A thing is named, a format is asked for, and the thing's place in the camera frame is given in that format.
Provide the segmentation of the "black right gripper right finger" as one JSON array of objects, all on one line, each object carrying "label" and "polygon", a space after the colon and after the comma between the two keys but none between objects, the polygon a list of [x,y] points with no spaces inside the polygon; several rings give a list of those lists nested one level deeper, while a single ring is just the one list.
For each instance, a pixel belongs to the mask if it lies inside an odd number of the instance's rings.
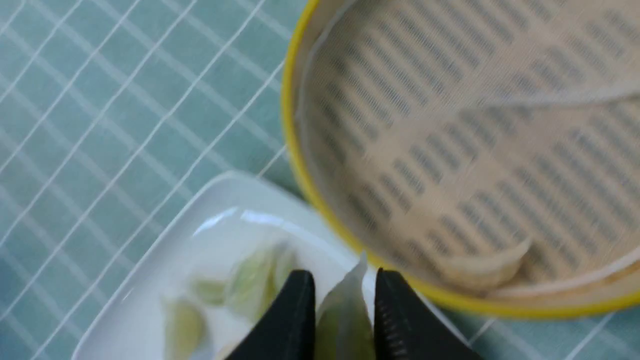
[{"label": "black right gripper right finger", "polygon": [[375,276],[374,346],[377,360],[480,360],[439,321],[400,272]]}]

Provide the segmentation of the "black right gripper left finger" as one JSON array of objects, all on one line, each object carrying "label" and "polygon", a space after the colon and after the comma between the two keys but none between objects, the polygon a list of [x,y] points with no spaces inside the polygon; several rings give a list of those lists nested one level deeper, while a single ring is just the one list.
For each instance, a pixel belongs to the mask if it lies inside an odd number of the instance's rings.
[{"label": "black right gripper left finger", "polygon": [[316,332],[316,288],[306,269],[291,271],[272,305],[227,360],[311,360]]}]

